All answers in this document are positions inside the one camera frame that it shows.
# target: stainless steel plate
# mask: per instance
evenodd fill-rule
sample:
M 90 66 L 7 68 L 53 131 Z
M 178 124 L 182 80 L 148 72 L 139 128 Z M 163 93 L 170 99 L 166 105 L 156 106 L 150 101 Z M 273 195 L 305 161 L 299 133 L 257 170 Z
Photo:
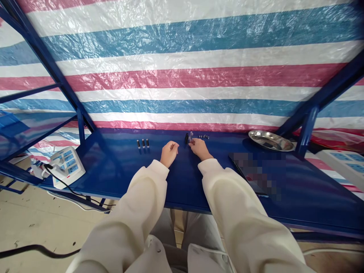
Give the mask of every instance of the stainless steel plate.
M 249 137 L 267 149 L 281 152 L 290 152 L 295 149 L 292 142 L 270 132 L 254 130 L 249 132 Z

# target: white sleeve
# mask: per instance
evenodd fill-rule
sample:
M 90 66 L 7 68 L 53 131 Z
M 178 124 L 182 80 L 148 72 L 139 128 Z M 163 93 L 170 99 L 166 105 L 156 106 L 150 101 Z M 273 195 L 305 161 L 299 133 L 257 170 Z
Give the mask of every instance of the white sleeve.
M 157 160 L 133 176 L 113 211 L 91 231 L 67 273 L 121 273 L 142 253 L 162 213 L 169 169 Z
M 202 184 L 238 272 L 313 272 L 291 232 L 269 218 L 250 185 L 214 158 L 198 165 Z

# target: leg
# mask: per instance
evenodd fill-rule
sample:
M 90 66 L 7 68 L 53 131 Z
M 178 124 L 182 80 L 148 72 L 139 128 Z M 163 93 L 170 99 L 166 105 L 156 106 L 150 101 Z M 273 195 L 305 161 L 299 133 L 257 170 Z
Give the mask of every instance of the leg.
M 174 236 L 174 211 L 164 208 L 150 234 L 156 236 L 163 244 L 177 247 Z
M 217 224 L 212 215 L 183 212 L 184 228 L 182 249 L 188 251 L 190 243 L 225 251 Z

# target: white power strip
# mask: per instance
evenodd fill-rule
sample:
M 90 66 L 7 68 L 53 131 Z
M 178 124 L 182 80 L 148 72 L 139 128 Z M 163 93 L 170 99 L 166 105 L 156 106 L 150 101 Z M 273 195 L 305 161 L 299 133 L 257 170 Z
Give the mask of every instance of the white power strip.
M 59 167 L 53 168 L 52 173 L 61 179 L 65 184 L 70 185 L 83 176 L 86 171 L 73 147 L 67 147 L 51 156 L 50 164 Z M 66 186 L 53 177 L 53 186 L 63 189 Z
M 356 152 L 322 150 L 316 156 L 364 191 L 364 157 Z

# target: concrete floor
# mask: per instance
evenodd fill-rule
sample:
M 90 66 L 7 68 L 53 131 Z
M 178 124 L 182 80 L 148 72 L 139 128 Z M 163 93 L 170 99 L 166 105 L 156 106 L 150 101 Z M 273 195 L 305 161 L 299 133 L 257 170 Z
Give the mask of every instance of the concrete floor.
M 16 182 L 12 187 L 24 188 Z M 176 242 L 183 239 L 182 212 L 176 210 Z M 105 214 L 85 212 L 76 205 L 54 198 L 44 190 L 27 187 L 22 195 L 0 192 L 0 251 L 30 244 L 40 244 L 56 253 L 69 253 L 82 247 L 93 226 Z M 312 248 L 348 248 L 364 250 L 362 245 L 300 243 L 302 250 Z M 73 257 L 51 259 L 36 251 L 0 259 L 0 273 L 63 273 Z M 363 272 L 364 256 L 341 253 L 316 253 L 306 257 L 307 264 L 318 273 Z

